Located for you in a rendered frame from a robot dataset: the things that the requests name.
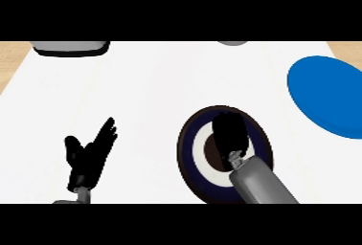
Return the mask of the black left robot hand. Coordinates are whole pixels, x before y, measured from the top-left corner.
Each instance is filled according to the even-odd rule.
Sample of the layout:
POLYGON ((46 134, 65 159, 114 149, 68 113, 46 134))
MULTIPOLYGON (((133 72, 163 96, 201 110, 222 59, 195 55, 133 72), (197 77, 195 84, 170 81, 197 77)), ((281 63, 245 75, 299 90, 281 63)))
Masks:
POLYGON ((76 136, 65 138, 67 162, 71 167, 68 191, 79 188, 93 190, 117 139, 115 119, 108 118, 95 140, 81 145, 76 136))

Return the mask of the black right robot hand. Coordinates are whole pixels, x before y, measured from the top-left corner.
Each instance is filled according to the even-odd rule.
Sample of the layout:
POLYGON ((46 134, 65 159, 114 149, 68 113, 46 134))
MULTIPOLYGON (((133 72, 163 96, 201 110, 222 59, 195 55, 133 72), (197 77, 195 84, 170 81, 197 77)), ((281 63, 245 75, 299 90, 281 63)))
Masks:
POLYGON ((232 170, 231 153, 240 151, 244 157, 248 149, 247 126, 241 114, 220 112, 213 119, 213 131, 222 164, 226 170, 232 170))

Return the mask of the dark navy and white plate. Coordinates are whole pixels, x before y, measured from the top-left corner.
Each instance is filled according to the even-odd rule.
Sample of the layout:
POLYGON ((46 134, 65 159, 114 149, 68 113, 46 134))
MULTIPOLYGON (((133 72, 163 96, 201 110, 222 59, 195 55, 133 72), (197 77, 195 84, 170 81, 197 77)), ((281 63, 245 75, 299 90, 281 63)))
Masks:
POLYGON ((248 135, 247 158, 257 156, 274 167, 274 150, 268 135, 254 118, 225 105, 201 109, 188 119, 179 136, 178 160, 183 181, 198 198, 209 204, 244 204, 223 167, 214 146, 213 119, 220 113, 244 117, 248 135))

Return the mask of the blue plate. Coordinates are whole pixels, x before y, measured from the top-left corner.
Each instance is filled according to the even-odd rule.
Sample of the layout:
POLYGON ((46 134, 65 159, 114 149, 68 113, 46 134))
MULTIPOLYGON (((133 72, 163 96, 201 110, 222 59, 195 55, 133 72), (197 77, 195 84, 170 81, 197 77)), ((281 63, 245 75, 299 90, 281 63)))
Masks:
POLYGON ((328 56, 308 56, 287 73, 293 101, 310 121, 336 135, 362 139, 362 71, 328 56))

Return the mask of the white placemat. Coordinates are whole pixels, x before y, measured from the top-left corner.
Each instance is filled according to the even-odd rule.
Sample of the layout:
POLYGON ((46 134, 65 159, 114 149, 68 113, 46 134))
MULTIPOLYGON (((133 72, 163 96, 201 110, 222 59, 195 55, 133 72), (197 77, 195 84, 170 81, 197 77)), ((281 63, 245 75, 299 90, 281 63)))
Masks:
POLYGON ((89 143, 107 120, 117 140, 96 203, 198 203, 178 164, 178 139, 211 105, 265 129, 275 173, 303 203, 362 203, 362 140, 324 130, 287 90, 287 72, 324 42, 115 42, 102 56, 28 54, 0 95, 0 203, 73 198, 64 139, 89 143))

